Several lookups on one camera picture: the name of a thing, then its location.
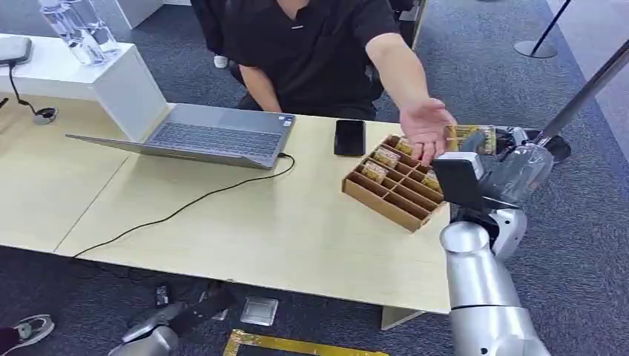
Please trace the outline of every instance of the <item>laptop charging cable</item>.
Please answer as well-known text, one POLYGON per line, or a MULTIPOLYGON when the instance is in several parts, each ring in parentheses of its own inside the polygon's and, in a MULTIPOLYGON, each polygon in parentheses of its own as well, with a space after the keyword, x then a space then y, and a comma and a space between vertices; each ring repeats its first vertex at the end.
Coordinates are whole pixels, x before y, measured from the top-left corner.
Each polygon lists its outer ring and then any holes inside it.
POLYGON ((46 125, 55 121, 57 117, 57 112, 58 112, 57 108, 43 108, 43 109, 35 110, 35 108, 29 102, 27 102, 26 100, 22 100, 22 98, 20 98, 20 95, 16 88, 15 80, 13 79, 13 69, 16 66, 17 66, 16 60, 9 62, 9 80, 11 81, 11 87, 13 88, 13 92, 16 95, 16 99, 18 100, 18 103, 20 105, 28 106, 30 108, 30 111, 33 113, 33 122, 36 123, 37 125, 46 125))
POLYGON ((243 180, 242 182, 236 183, 234 185, 230 185, 228 187, 217 189, 215 191, 211 191, 209 193, 203 194, 201 197, 198 197, 195 200, 189 202, 188 204, 182 206, 177 211, 175 211, 174 213, 168 215, 167 217, 165 217, 163 219, 155 220, 155 221, 152 221, 152 222, 147 222, 145 224, 134 226, 133 228, 128 229, 127 231, 121 233, 120 235, 114 237, 113 239, 111 239, 109 241, 105 241, 103 243, 99 243, 98 245, 94 245, 94 246, 92 246, 90 248, 86 248, 85 250, 80 251, 77 254, 74 254, 72 257, 70 257, 70 261, 72 262, 73 260, 77 259, 79 256, 81 256, 81 255, 83 255, 83 254, 85 254, 85 253, 87 253, 89 251, 92 251, 92 250, 94 250, 96 248, 103 247, 103 246, 109 245, 111 243, 115 243, 116 241, 122 239, 124 236, 126 236, 127 234, 130 234, 131 232, 133 232, 135 230, 138 230, 138 229, 141 229, 141 228, 145 228, 147 226, 156 225, 156 224, 160 224, 160 223, 163 223, 165 221, 168 221, 168 220, 172 219, 173 217, 175 217, 176 215, 178 215, 178 213, 184 211, 186 208, 189 208, 190 206, 200 202, 201 200, 203 200, 203 199, 205 199, 205 198, 207 198, 207 197, 209 197, 211 195, 218 194, 218 193, 221 193, 221 192, 224 192, 224 191, 229 191, 231 189, 238 188, 241 185, 245 185, 247 183, 256 182, 256 181, 260 181, 260 180, 267 180, 267 179, 277 178, 279 176, 287 174, 288 172, 290 172, 295 167, 295 163, 296 163, 295 158, 293 156, 291 156, 290 154, 280 153, 279 155, 277 155, 277 158, 288 158, 288 159, 291 160, 291 165, 287 169, 281 171, 280 173, 273 174, 271 176, 258 177, 258 178, 251 178, 251 179, 243 180))

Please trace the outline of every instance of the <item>stanchion base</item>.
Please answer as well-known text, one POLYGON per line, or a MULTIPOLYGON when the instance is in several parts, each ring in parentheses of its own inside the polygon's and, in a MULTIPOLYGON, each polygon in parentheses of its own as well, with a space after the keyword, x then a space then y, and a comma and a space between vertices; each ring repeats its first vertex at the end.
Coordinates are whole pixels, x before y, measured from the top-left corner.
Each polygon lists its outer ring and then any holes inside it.
POLYGON ((521 41, 516 43, 513 47, 518 53, 532 58, 551 58, 557 55, 557 49, 545 43, 542 43, 537 51, 532 53, 536 44, 536 41, 521 41))

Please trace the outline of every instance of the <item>laptop keyboard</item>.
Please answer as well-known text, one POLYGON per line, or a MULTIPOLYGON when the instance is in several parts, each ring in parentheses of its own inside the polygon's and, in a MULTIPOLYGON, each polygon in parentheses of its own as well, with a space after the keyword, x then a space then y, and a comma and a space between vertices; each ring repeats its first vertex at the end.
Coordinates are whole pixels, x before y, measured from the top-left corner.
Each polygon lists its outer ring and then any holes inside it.
POLYGON ((276 133, 166 122, 150 143, 173 148, 202 148, 207 151, 268 158, 275 152, 281 137, 282 135, 276 133))

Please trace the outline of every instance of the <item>metal stanchion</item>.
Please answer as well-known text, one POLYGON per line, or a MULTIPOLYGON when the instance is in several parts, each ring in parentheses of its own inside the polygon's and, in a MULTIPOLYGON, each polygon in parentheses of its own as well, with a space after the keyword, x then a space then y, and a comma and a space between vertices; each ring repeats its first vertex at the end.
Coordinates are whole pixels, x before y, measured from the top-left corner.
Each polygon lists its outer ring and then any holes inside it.
POLYGON ((557 13, 557 15, 555 15, 555 18, 550 22, 548 27, 546 27, 546 30, 541 35, 539 40, 537 40, 537 42, 536 41, 521 41, 521 42, 516 43, 516 45, 513 47, 518 51, 518 53, 523 54, 527 57, 533 57, 533 58, 551 58, 551 57, 556 56, 557 49, 549 44, 544 43, 544 40, 548 36, 548 33, 550 32, 550 30, 552 30, 553 27, 555 26, 555 23, 557 23, 557 20, 559 20, 559 18, 562 17, 562 14, 564 13, 564 11, 566 10, 566 7, 568 7, 571 1, 572 0, 566 0, 566 2, 562 5, 562 8, 559 9, 559 12, 557 13))
POLYGON ((584 87, 557 114, 546 128, 535 138, 534 142, 546 145, 559 131, 568 125, 583 104, 593 98, 618 72, 629 63, 629 39, 599 69, 584 87))

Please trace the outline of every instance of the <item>person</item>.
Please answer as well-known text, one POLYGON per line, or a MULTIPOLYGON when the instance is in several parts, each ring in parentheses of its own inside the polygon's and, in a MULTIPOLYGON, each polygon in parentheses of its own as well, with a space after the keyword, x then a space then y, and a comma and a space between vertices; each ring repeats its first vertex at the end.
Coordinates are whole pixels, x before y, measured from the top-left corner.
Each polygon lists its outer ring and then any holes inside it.
POLYGON ((0 356, 21 347, 38 343, 55 328, 50 315, 33 315, 20 320, 13 328, 0 328, 0 356))
POLYGON ((201 16, 204 19, 213 19, 211 22, 201 22, 203 32, 209 35, 205 37, 205 42, 208 49, 214 53, 214 66, 219 69, 227 68, 229 58, 223 55, 223 33, 220 27, 215 26, 218 22, 217 14, 201 1, 192 1, 192 7, 197 16, 201 16))
POLYGON ((431 98, 424 68, 399 35, 387 0, 193 0, 220 13, 198 16, 205 37, 225 34, 224 51, 240 66, 248 93, 238 108, 371 120, 369 60, 413 145, 428 165, 456 123, 431 98))

